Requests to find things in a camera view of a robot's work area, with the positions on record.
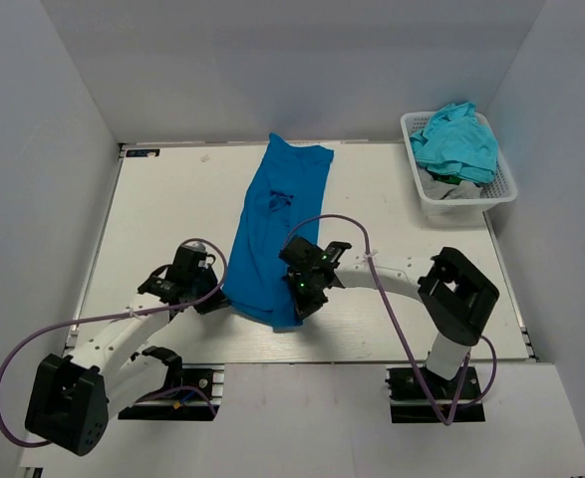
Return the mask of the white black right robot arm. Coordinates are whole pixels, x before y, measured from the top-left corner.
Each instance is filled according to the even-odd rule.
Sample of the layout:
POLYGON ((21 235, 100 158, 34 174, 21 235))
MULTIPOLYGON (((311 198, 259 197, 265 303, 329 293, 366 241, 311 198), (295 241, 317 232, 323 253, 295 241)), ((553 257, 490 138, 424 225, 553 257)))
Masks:
POLYGON ((332 288, 385 291, 416 300, 438 331, 425 369, 444 380, 455 378, 499 299, 496 286, 452 247, 425 259, 360 254, 346 264, 342 256, 351 248, 334 241, 322 249, 296 237, 280 251, 295 317, 303 321, 318 312, 332 288))

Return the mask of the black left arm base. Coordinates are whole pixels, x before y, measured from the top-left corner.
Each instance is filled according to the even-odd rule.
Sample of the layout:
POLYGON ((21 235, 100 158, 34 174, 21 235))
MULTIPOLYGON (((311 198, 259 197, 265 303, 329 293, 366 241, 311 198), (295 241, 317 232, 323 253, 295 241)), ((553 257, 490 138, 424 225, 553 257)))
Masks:
POLYGON ((165 387, 172 393, 136 403, 119 413, 123 421, 209 422, 218 411, 223 365, 184 365, 165 387))

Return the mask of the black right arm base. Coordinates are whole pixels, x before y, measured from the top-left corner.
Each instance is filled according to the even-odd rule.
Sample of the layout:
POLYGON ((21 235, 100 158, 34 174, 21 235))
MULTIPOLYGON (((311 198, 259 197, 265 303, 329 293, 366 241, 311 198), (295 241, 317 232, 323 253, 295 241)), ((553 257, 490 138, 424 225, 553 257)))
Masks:
MULTIPOLYGON (((427 370, 422 370, 424 379, 429 386, 440 412, 448 416, 451 402, 457 388, 459 373, 451 381, 439 378, 427 370)), ((411 367, 390 367, 387 369, 386 385, 389 389, 391 421, 393 424, 436 424, 439 420, 432 409, 425 393, 418 383, 411 367)), ((485 421, 485 413, 481 402, 477 401, 481 394, 480 383, 476 370, 470 366, 466 372, 456 407, 453 422, 481 423, 485 421)))

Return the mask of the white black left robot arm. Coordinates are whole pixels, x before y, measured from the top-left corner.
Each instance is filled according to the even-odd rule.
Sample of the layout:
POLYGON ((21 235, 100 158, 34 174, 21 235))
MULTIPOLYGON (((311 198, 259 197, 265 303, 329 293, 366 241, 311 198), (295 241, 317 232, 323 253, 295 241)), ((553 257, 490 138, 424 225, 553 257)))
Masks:
POLYGON ((150 276, 124 315, 67 356, 39 364, 25 427, 78 456, 92 451, 109 421, 139 401, 200 394, 183 380, 181 356, 150 343, 182 312, 205 314, 225 301, 213 270, 203 268, 182 283, 150 276))

